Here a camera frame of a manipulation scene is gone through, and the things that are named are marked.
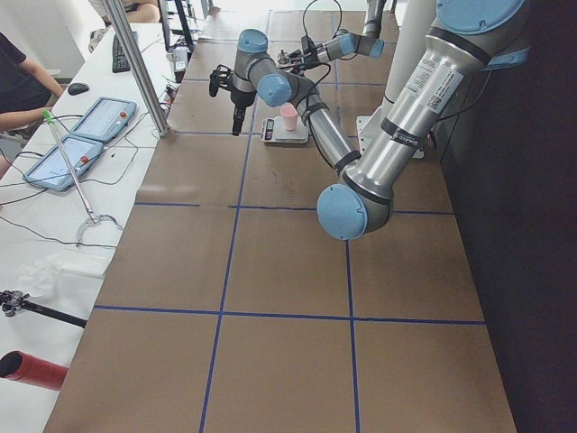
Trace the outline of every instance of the black wall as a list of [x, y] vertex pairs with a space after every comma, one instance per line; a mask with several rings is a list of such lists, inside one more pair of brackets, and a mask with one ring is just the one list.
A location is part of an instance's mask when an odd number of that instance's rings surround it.
[[442, 165], [517, 429], [575, 433], [577, 2], [532, 1], [530, 30]]

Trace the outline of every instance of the black mouse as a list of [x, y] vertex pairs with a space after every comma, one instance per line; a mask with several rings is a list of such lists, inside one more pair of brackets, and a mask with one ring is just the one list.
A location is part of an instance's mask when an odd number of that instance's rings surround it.
[[70, 83], [67, 87], [69, 95], [72, 96], [87, 92], [89, 89], [88, 84], [85, 83]]

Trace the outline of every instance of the white table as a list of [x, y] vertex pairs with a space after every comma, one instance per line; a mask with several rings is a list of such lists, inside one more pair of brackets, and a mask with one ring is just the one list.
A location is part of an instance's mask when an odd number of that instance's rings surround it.
[[[139, 47], [147, 65], [156, 94], [160, 96], [174, 79], [171, 66], [166, 61], [162, 30], [159, 24], [133, 24], [139, 33]], [[136, 102], [136, 114], [128, 125], [130, 129], [147, 111], [133, 74], [113, 74], [111, 49], [114, 30], [110, 30], [80, 69], [73, 81], [87, 83], [87, 93], [70, 96], [67, 93], [54, 106], [58, 115], [82, 115], [98, 97], [108, 96]], [[68, 127], [77, 119], [63, 120]], [[57, 124], [61, 134], [64, 128]], [[122, 179], [107, 186], [95, 182], [83, 183], [83, 188], [94, 210], [116, 217], [125, 224], [133, 207], [136, 190], [140, 187], [151, 161], [158, 134], [149, 115], [146, 115], [129, 135], [132, 144], [121, 140], [103, 154], [82, 179], [105, 182], [118, 180], [129, 165]], [[25, 150], [44, 154], [54, 144], [49, 127], [44, 124], [27, 144]], [[22, 155], [14, 163], [22, 171], [28, 170], [36, 158]], [[6, 186], [22, 182], [22, 175], [11, 168], [0, 181], [0, 203], [23, 198], [38, 191], [29, 185]], [[78, 227], [87, 219], [87, 213], [76, 191], [64, 193], [47, 191], [23, 202], [6, 205], [0, 216], [50, 237], [76, 241]], [[114, 224], [101, 223], [89, 228], [83, 242], [117, 245], [122, 232]], [[40, 239], [22, 228], [10, 226], [0, 220], [0, 290], [13, 290], [14, 283], [23, 273], [23, 265], [33, 269], [46, 268], [54, 277], [54, 290], [46, 296], [30, 299], [32, 302], [60, 310], [80, 318], [88, 318], [103, 277], [92, 265], [105, 266], [112, 260], [114, 248], [79, 247], [62, 245]], [[82, 335], [82, 328], [53, 318], [46, 318], [30, 311], [21, 311], [13, 318], [0, 317], [0, 356], [20, 350], [39, 356], [56, 364], [69, 366]], [[0, 419], [4, 433], [36, 433], [43, 427], [58, 397], [54, 391], [31, 385], [0, 380]]]

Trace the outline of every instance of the red cylinder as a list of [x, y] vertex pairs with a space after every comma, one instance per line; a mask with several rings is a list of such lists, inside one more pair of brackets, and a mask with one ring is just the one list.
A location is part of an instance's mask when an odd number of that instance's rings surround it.
[[0, 359], [0, 377], [59, 391], [68, 368], [36, 356], [13, 351]]

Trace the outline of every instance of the keyboard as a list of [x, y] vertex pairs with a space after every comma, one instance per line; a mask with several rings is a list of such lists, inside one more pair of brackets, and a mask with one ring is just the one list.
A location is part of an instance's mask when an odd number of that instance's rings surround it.
[[[137, 42], [138, 45], [138, 33], [133, 32], [134, 40]], [[128, 59], [124, 54], [124, 50], [122, 45], [120, 44], [120, 40], [118, 39], [117, 35], [114, 35], [114, 39], [112, 42], [112, 71], [113, 73], [116, 72], [126, 72], [130, 70], [130, 64], [128, 63]]]

